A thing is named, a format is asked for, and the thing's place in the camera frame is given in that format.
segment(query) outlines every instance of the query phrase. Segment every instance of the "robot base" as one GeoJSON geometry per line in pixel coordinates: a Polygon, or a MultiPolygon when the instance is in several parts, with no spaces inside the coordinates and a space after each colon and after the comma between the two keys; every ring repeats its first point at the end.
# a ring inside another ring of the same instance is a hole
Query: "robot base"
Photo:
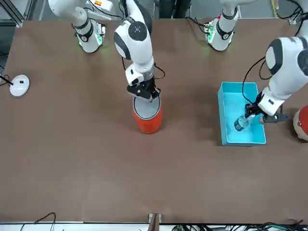
{"type": "Polygon", "coordinates": [[[228,39],[223,40],[217,31],[217,23],[218,18],[215,18],[213,21],[205,24],[205,41],[216,51],[224,51],[231,43],[234,32],[232,32],[228,39]]]}
{"type": "Polygon", "coordinates": [[[106,27],[100,23],[95,22],[94,20],[91,20],[91,23],[93,24],[93,33],[90,36],[89,40],[87,42],[82,41],[79,37],[79,44],[82,47],[82,49],[86,53],[94,53],[98,50],[100,46],[103,45],[105,33],[106,33],[106,27]]]}

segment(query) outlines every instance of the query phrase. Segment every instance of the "metal frame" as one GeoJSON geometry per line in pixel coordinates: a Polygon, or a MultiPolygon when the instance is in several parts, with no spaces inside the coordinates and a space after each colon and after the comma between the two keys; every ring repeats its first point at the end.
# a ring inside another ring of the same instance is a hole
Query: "metal frame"
{"type": "Polygon", "coordinates": [[[0,0],[0,5],[4,8],[7,14],[11,17],[16,26],[21,27],[25,17],[19,12],[10,0],[0,0]]]}
{"type": "Polygon", "coordinates": [[[34,0],[28,0],[27,6],[26,6],[26,9],[25,9],[25,12],[24,12],[24,18],[27,19],[27,20],[29,19],[29,13],[30,13],[31,7],[33,5],[33,2],[34,2],[34,0]]]}

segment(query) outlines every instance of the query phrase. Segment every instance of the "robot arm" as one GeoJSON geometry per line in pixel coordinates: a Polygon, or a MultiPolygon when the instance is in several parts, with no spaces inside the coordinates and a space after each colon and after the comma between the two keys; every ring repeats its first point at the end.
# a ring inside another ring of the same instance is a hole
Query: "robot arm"
{"type": "Polygon", "coordinates": [[[220,18],[205,25],[205,40],[217,51],[224,51],[231,43],[233,31],[239,18],[238,5],[250,4],[256,0],[219,0],[222,4],[220,18]]]}
{"type": "Polygon", "coordinates": [[[266,51],[265,61],[272,74],[269,84],[260,92],[253,104],[246,104],[245,115],[234,123],[237,130],[243,122],[263,114],[263,122],[280,122],[289,118],[278,114],[280,106],[294,92],[308,82],[308,37],[275,39],[266,51]]]}
{"type": "Polygon", "coordinates": [[[118,53],[132,64],[125,70],[127,90],[135,97],[152,101],[160,89],[154,81],[154,59],[151,43],[152,20],[137,0],[126,0],[129,16],[115,30],[118,53]]]}
{"type": "Polygon", "coordinates": [[[69,20],[77,32],[79,44],[87,53],[95,52],[103,44],[105,27],[88,18],[83,9],[87,0],[48,0],[52,12],[69,20]]]}

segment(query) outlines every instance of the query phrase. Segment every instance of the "orange can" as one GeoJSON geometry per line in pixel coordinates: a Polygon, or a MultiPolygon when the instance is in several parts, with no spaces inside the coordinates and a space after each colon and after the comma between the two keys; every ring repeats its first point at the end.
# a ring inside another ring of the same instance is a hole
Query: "orange can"
{"type": "Polygon", "coordinates": [[[158,96],[152,102],[134,97],[133,112],[139,129],[145,134],[156,133],[162,124],[161,102],[158,96]]]}

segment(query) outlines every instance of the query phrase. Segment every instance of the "green led light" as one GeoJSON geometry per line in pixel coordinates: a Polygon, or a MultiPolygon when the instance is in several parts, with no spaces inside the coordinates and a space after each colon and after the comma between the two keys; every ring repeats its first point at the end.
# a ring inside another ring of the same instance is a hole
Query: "green led light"
{"type": "Polygon", "coordinates": [[[209,36],[208,36],[208,43],[211,43],[211,42],[212,42],[214,35],[215,35],[215,31],[212,31],[212,32],[209,34],[209,36]]]}
{"type": "Polygon", "coordinates": [[[102,43],[103,43],[103,37],[102,37],[101,35],[96,35],[96,39],[97,39],[99,45],[102,45],[102,43]]]}

